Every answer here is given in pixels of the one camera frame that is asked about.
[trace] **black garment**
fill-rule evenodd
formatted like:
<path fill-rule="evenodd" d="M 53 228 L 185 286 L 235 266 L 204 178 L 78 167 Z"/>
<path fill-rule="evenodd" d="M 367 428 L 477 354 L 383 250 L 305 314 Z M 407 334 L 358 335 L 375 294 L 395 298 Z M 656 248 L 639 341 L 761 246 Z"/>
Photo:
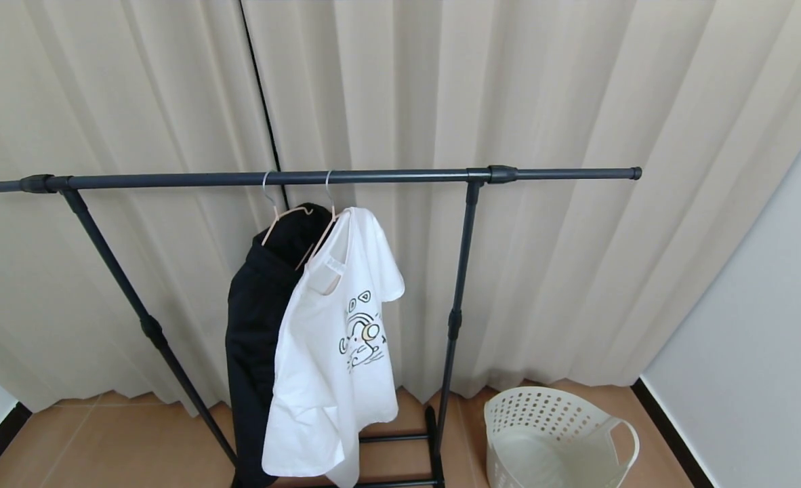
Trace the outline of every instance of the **black garment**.
<path fill-rule="evenodd" d="M 308 216 L 299 210 L 284 216 L 264 247 L 267 230 L 253 238 L 246 262 L 229 288 L 226 364 L 239 459 L 234 486 L 240 488 L 262 488 L 276 480 L 262 472 L 274 388 L 274 350 L 283 313 L 304 269 L 304 265 L 299 271 L 295 267 L 331 220 L 331 213 L 319 205 L 302 207 L 313 213 Z"/>

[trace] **white t-shirt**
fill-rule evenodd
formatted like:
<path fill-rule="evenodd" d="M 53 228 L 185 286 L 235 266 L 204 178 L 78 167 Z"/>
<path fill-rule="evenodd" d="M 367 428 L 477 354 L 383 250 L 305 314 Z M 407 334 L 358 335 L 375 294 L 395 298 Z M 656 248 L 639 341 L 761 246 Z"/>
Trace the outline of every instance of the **white t-shirt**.
<path fill-rule="evenodd" d="M 382 303 L 404 283 L 365 208 L 342 212 L 289 299 L 274 359 L 262 469 L 358 481 L 358 433 L 398 413 Z"/>

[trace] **curtain gap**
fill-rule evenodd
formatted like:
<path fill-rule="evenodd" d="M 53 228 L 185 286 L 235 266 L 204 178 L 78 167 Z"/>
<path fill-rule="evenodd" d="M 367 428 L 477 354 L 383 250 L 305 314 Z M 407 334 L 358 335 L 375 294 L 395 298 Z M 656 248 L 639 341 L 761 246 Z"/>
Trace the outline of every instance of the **curtain gap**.
<path fill-rule="evenodd" d="M 268 115 L 268 103 L 265 100 L 265 92 L 262 90 L 262 77 L 259 75 L 259 66 L 255 63 L 255 50 L 253 49 L 253 38 L 249 36 L 249 27 L 247 25 L 247 14 L 243 10 L 243 0 L 239 0 L 239 8 L 241 9 L 241 22 L 243 22 L 243 32 L 247 36 L 247 47 L 249 47 L 249 58 L 253 62 L 253 72 L 255 73 L 255 84 L 259 89 L 259 96 L 262 99 L 262 112 L 265 114 L 265 123 L 268 125 L 268 137 L 271 139 L 271 152 L 274 153 L 274 167 L 277 171 L 282 171 L 280 167 L 280 155 L 277 154 L 277 144 L 274 141 L 274 130 L 271 127 L 271 117 Z M 280 185 L 280 192 L 283 194 L 283 203 L 286 204 L 286 210 L 291 208 L 289 206 L 289 195 L 286 195 L 286 185 Z"/>

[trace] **cartoon mouse graphic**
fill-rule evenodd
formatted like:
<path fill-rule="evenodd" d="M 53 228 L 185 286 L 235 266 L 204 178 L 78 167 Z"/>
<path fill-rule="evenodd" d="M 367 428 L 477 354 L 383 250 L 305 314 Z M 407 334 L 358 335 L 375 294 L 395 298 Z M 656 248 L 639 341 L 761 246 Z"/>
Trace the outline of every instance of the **cartoon mouse graphic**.
<path fill-rule="evenodd" d="M 370 302 L 370 291 L 363 291 L 358 299 L 349 300 L 347 313 L 347 336 L 341 338 L 339 350 L 347 354 L 347 368 L 352 371 L 357 365 L 370 364 L 384 356 L 382 352 L 386 337 L 381 334 L 382 325 L 379 323 L 379 313 L 371 316 L 366 312 L 355 312 L 359 303 Z"/>

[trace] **laundry basket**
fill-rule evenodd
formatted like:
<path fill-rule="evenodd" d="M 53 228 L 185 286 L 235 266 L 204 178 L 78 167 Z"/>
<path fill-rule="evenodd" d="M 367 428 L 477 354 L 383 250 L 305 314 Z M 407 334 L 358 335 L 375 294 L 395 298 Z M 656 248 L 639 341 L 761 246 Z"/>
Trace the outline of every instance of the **laundry basket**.
<path fill-rule="evenodd" d="M 621 464 L 611 431 L 625 424 L 633 454 Z M 638 457 L 636 429 L 567 392 L 522 386 L 485 404 L 491 488 L 617 488 Z"/>

